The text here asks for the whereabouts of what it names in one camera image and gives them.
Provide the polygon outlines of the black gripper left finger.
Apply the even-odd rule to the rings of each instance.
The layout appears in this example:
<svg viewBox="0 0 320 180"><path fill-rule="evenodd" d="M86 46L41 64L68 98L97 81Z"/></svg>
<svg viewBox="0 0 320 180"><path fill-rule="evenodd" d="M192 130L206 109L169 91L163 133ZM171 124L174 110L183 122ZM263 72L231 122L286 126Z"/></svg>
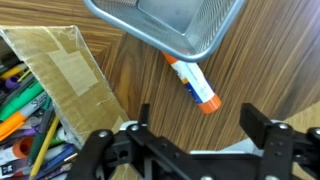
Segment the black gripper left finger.
<svg viewBox="0 0 320 180"><path fill-rule="evenodd" d="M139 117L138 117L138 125L142 128L148 127L149 121L149 112L150 112L150 105L143 104L140 109Z"/></svg>

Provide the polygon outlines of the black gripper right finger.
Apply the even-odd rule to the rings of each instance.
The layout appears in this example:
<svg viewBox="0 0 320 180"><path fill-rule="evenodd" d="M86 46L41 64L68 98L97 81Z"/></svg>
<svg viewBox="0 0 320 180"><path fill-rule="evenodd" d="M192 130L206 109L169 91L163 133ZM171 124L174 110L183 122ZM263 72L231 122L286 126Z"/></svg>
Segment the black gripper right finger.
<svg viewBox="0 0 320 180"><path fill-rule="evenodd" d="M253 104L243 103L240 111L239 124L256 147L263 149L267 129L272 126L272 122Z"/></svg>

